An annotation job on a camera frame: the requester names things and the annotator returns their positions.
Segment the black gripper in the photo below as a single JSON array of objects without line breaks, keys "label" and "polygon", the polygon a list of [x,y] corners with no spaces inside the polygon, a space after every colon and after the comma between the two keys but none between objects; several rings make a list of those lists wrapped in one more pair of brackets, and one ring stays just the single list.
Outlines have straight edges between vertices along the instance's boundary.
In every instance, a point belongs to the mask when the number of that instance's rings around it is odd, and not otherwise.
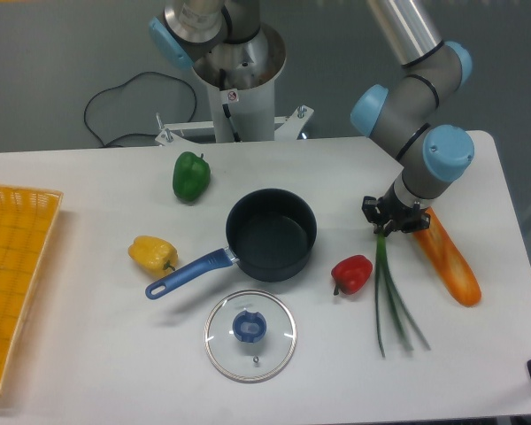
[{"label": "black gripper", "polygon": [[431,217],[419,205],[404,205],[395,194],[386,194],[379,200],[365,196],[362,201],[362,212],[367,221],[373,224],[373,232],[389,236],[393,232],[405,234],[427,230]]}]

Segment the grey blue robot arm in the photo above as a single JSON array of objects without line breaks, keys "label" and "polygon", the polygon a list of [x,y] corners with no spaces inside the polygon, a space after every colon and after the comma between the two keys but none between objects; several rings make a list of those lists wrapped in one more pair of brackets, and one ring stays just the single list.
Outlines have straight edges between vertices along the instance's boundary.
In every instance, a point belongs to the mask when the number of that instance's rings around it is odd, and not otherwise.
[{"label": "grey blue robot arm", "polygon": [[[387,192],[366,197],[363,212],[380,231],[428,229],[431,203],[470,165],[465,130],[432,127],[428,116],[473,69],[468,51],[444,41],[418,1],[372,1],[369,8],[404,69],[393,88],[372,86],[350,113],[354,128],[403,168]],[[281,36],[256,1],[174,1],[150,21],[152,41],[173,66],[207,88],[218,142],[271,141],[300,130],[297,118],[274,124],[274,83],[286,63]]]}]

